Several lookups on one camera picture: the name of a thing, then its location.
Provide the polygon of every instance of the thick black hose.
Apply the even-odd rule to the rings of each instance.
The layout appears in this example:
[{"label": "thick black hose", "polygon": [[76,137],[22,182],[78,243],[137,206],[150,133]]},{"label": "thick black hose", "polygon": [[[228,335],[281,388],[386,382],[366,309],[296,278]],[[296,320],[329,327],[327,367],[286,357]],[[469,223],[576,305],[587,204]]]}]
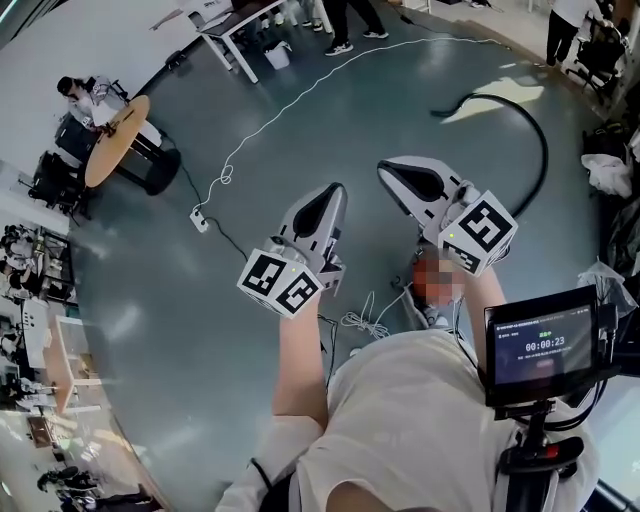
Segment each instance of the thick black hose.
[{"label": "thick black hose", "polygon": [[540,128],[540,125],[531,116],[531,114],[529,114],[529,112],[527,112],[524,108],[522,108],[517,103],[514,103],[511,100],[503,98],[502,96],[496,96],[495,94],[484,94],[480,92],[472,92],[471,94],[467,94],[464,98],[462,98],[458,102],[458,106],[453,110],[432,110],[431,115],[434,117],[442,117],[442,118],[451,117],[456,112],[458,112],[458,110],[460,110],[467,101],[472,99],[492,100],[497,103],[502,103],[503,105],[513,108],[514,110],[519,112],[527,121],[529,121],[529,124],[536,131],[536,133],[538,134],[538,138],[540,139],[540,145],[542,146],[542,166],[540,168],[540,173],[538,174],[538,179],[536,180],[536,183],[534,184],[529,194],[527,194],[527,196],[520,203],[520,205],[518,205],[518,207],[513,212],[511,212],[512,217],[514,219],[517,219],[518,217],[520,217],[520,215],[524,213],[524,211],[529,207],[531,202],[536,198],[536,196],[538,195],[538,192],[540,192],[540,189],[544,184],[544,180],[547,178],[547,169],[549,168],[549,146],[547,144],[547,138],[544,136],[544,132],[542,131],[542,128]]}]

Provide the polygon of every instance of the trash bin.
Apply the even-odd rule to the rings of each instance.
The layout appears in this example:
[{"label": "trash bin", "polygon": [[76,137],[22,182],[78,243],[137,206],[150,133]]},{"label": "trash bin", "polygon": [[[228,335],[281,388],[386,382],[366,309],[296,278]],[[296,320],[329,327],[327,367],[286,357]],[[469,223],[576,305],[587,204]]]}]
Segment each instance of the trash bin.
[{"label": "trash bin", "polygon": [[262,49],[265,57],[269,59],[269,62],[271,62],[273,69],[282,69],[289,65],[289,56],[287,55],[285,48],[291,51],[289,43],[285,43],[284,41],[274,41]]}]

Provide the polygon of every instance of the black screen bezel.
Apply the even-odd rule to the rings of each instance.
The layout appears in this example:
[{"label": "black screen bezel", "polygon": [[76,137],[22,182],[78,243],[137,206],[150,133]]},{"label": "black screen bezel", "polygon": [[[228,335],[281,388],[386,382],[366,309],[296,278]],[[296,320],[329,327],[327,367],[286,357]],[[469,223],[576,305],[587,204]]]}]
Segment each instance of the black screen bezel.
[{"label": "black screen bezel", "polygon": [[[591,366],[589,368],[556,375],[547,379],[496,384],[495,324],[526,321],[531,318],[583,306],[589,306],[591,310]],[[502,407],[523,402],[546,400],[570,393],[580,387],[582,382],[593,373],[593,368],[596,366],[598,356],[598,317],[596,287],[593,285],[547,297],[486,308],[484,311],[484,323],[487,349],[485,403],[489,407]]]}]

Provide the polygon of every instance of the round wooden table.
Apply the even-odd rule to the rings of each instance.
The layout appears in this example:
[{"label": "round wooden table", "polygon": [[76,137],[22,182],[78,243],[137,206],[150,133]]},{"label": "round wooden table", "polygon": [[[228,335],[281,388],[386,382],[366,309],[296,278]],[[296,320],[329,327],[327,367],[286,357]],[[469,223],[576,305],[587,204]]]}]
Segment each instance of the round wooden table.
[{"label": "round wooden table", "polygon": [[[91,151],[85,173],[87,187],[97,187],[114,171],[149,195],[159,194],[171,183],[180,166],[180,153],[175,149],[163,151],[140,133],[150,107],[148,96],[138,96],[111,119],[111,132],[105,131]],[[120,165],[129,149],[152,163],[146,179]]]}]

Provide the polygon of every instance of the small display screen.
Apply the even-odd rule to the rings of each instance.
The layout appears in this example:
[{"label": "small display screen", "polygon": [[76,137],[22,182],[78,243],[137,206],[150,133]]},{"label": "small display screen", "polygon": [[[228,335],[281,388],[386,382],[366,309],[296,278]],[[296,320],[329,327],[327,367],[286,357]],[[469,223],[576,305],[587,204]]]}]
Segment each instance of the small display screen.
[{"label": "small display screen", "polygon": [[511,384],[591,367],[591,308],[494,324],[495,381]]}]

